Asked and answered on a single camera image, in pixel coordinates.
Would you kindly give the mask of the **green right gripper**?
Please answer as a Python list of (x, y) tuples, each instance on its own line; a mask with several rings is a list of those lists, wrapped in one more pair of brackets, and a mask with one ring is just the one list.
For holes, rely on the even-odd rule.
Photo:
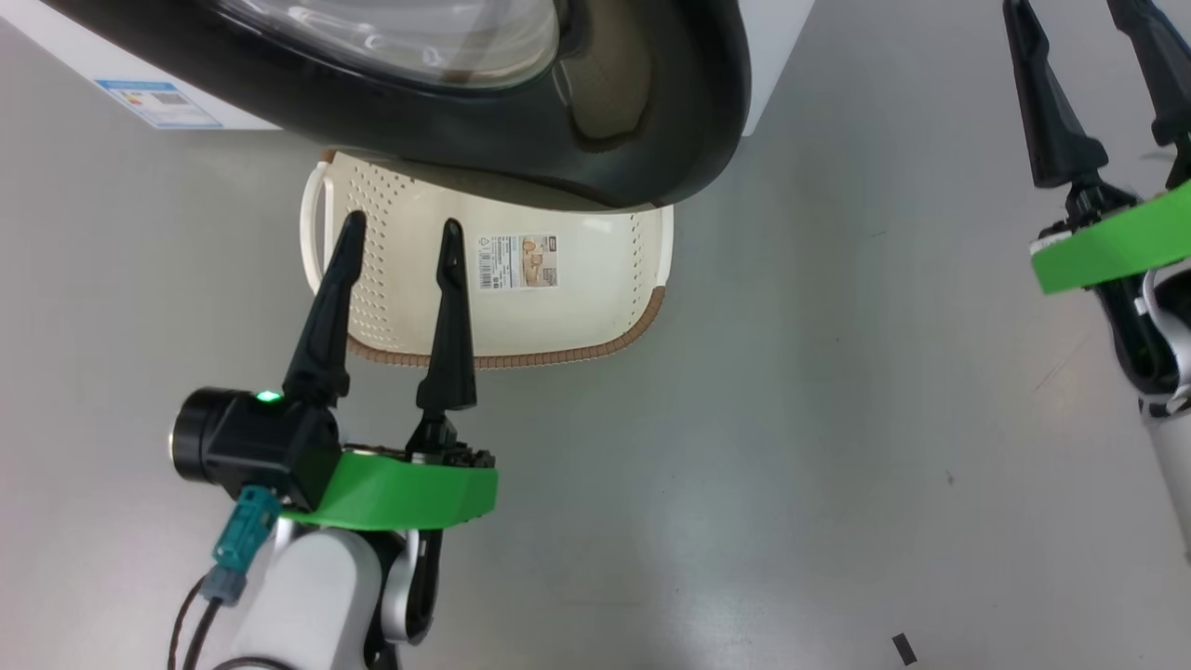
[[(1156, 118), (1151, 131), (1160, 148), (1190, 132), (1190, 50), (1153, 1), (1109, 1), (1114, 25), (1127, 35)], [(1025, 152), (1033, 183), (1059, 188), (1095, 177), (1106, 149), (1085, 132), (1050, 68), (1050, 40), (1029, 1), (1004, 1)], [(1096, 223), (1079, 232), (1050, 234), (1030, 245), (1045, 294), (1089, 288), (1187, 259), (1190, 183)]]

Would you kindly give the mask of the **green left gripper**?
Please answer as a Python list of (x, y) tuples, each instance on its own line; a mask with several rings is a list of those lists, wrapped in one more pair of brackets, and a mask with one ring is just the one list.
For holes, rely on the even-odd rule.
[[(282, 382), (286, 400), (331, 408), (347, 397), (353, 288), (363, 267), (367, 215), (349, 212)], [(475, 407), (478, 389), (464, 231), (444, 223), (435, 281), (441, 303), (434, 344), (416, 403), (425, 412), (405, 447), (341, 446), (328, 490), (314, 511), (295, 508), (285, 520), (332, 530), (451, 530), (495, 508), (499, 474), (487, 450), (473, 450), (443, 415)]]

